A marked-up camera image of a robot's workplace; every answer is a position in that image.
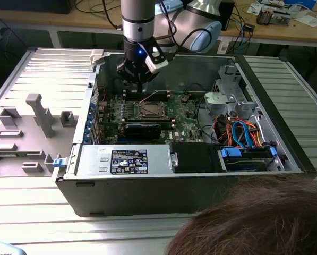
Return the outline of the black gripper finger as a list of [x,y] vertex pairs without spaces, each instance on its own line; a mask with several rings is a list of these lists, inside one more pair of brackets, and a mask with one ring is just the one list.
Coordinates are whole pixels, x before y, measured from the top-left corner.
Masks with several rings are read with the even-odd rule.
[[140,71],[140,93],[143,93],[143,85],[152,81],[158,73],[151,73],[146,64],[142,64]]
[[126,82],[135,84],[137,93],[142,92],[141,65],[139,62],[123,58],[117,65],[116,72]]

